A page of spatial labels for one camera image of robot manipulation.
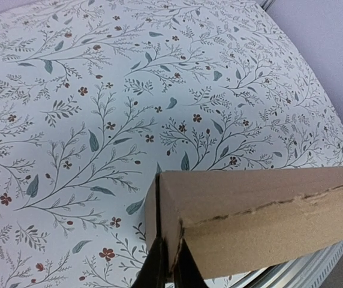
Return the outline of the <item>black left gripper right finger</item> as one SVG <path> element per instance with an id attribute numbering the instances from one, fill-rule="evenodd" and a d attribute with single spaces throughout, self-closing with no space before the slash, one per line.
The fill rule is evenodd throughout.
<path id="1" fill-rule="evenodd" d="M 194 258 L 183 239 L 173 269 L 174 285 L 176 288 L 207 288 Z"/>

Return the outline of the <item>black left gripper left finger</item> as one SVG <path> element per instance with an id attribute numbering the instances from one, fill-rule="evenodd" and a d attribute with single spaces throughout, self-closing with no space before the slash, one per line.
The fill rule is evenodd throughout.
<path id="1" fill-rule="evenodd" d="M 164 288 L 167 276 L 167 247 L 157 236 L 132 288 Z"/>

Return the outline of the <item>brown cardboard box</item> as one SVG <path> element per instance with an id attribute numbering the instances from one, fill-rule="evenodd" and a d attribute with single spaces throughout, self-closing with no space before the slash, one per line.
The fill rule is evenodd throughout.
<path id="1" fill-rule="evenodd" d="M 148 190 L 145 237 L 181 241 L 205 279 L 255 271 L 343 241 L 343 166 L 167 171 Z"/>

